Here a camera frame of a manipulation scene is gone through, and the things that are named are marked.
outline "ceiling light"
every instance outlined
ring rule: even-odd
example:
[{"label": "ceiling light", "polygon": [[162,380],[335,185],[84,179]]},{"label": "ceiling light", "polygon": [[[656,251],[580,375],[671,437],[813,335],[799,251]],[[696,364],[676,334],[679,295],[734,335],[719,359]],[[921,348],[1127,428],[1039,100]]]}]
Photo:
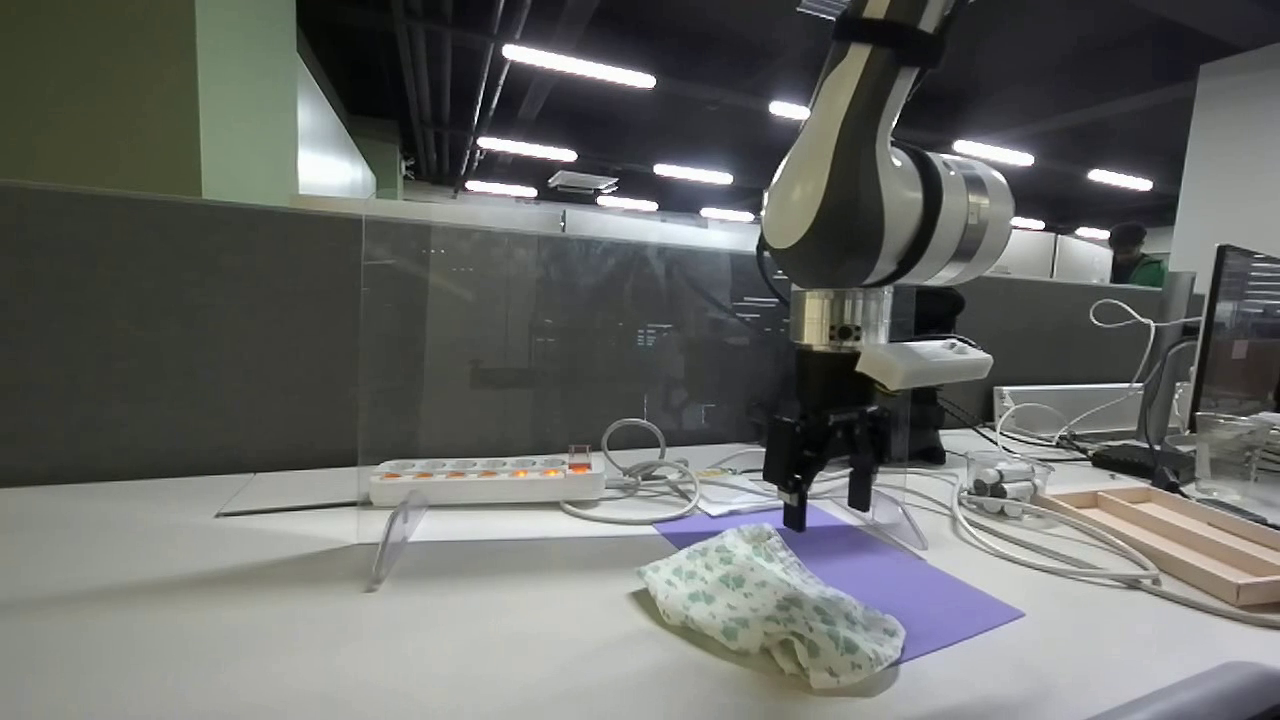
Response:
[{"label": "ceiling light", "polygon": [[601,79],[601,83],[625,83],[625,87],[643,87],[643,92],[656,87],[656,75],[647,75],[647,73],[618,70],[618,65],[596,65],[585,58],[561,58],[561,54],[545,54],[545,47],[529,47],[529,44],[503,44],[503,60],[545,70],[545,73],[585,75],[585,79]]},{"label": "ceiling light", "polygon": [[955,139],[953,153],[975,156],[975,159],[989,159],[989,164],[1006,164],[1006,168],[1033,168],[1035,164],[1033,153],[979,145],[979,139]]},{"label": "ceiling light", "polygon": [[1039,231],[1039,228],[1045,228],[1039,217],[1013,217],[1006,226],[1013,226],[1013,228],[1024,228],[1024,231]]},{"label": "ceiling light", "polygon": [[768,103],[768,116],[803,124],[803,120],[806,120],[806,103],[771,100],[771,103]]},{"label": "ceiling light", "polygon": [[476,193],[476,198],[520,198],[520,200],[535,200],[535,188],[531,188],[531,185],[466,179],[466,193]]},{"label": "ceiling light", "polygon": [[754,214],[744,210],[702,210],[700,217],[715,226],[754,226]]},{"label": "ceiling light", "polygon": [[686,164],[652,164],[652,178],[686,179],[686,185],[731,185],[726,172],[686,168]]},{"label": "ceiling light", "polygon": [[479,136],[476,145],[482,153],[501,153],[501,156],[531,156],[531,159],[552,159],[552,164],[574,164],[574,147],[529,145],[529,139],[507,139],[507,136]]},{"label": "ceiling light", "polygon": [[1107,228],[1093,228],[1093,226],[1078,226],[1077,238],[1078,238],[1078,239],[1112,239]]},{"label": "ceiling light", "polygon": [[1112,172],[1112,168],[1093,168],[1087,179],[1093,185],[1127,188],[1127,193],[1153,193],[1154,188],[1154,179],[1149,179],[1149,178],[1127,178],[1127,172]]},{"label": "ceiling light", "polygon": [[656,214],[656,200],[643,198],[596,198],[601,210],[618,210],[618,214]]}]

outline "purple mat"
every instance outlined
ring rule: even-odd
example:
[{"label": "purple mat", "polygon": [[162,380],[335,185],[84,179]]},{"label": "purple mat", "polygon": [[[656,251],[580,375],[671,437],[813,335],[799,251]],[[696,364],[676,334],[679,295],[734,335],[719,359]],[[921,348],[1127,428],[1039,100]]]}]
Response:
[{"label": "purple mat", "polygon": [[[661,526],[656,531],[666,546],[686,547],[696,541],[744,526],[776,526],[776,511],[719,522],[686,516],[676,526]],[[961,586],[955,576],[923,564],[921,556],[889,541],[877,541],[858,529],[846,529],[843,522],[820,509],[806,509],[806,531],[778,529],[778,538],[813,576],[855,597],[868,609],[895,615],[908,629],[902,666],[1024,615],[1020,609],[1006,609],[996,597],[975,591],[972,586]]]}]

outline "computer monitor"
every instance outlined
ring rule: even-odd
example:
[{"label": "computer monitor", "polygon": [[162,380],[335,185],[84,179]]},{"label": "computer monitor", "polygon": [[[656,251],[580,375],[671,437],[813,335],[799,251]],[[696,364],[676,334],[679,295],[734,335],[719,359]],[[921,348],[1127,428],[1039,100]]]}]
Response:
[{"label": "computer monitor", "polygon": [[1217,247],[1198,324],[1189,424],[1198,412],[1277,412],[1280,384],[1280,255]]}]

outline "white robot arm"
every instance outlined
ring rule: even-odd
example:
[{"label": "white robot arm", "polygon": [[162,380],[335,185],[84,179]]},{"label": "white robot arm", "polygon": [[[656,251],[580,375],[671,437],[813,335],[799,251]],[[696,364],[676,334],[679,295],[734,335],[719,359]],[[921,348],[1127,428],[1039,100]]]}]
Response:
[{"label": "white robot arm", "polygon": [[771,424],[764,458],[786,529],[803,529],[813,477],[834,452],[846,458],[846,503],[870,503],[889,449],[877,384],[991,373],[969,343],[889,335],[890,284],[965,284],[1001,260],[1013,226],[1013,193],[989,164],[890,147],[953,11],[955,0],[853,0],[813,116],[764,198],[764,243],[797,284],[799,412]]}]

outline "desk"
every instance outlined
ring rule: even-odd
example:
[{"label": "desk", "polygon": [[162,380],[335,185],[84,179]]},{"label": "desk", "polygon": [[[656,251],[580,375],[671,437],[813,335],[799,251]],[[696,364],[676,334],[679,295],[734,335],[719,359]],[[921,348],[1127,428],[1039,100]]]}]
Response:
[{"label": "desk", "polygon": [[[1051,484],[1115,484],[1061,467]],[[1035,576],[921,511],[927,559],[1028,615],[908,666],[877,696],[806,696],[706,656],[630,601],[652,531],[449,511],[365,591],[370,511],[213,522],[226,495],[338,495],[350,471],[0,491],[0,718],[1087,718],[1280,635]]]}]

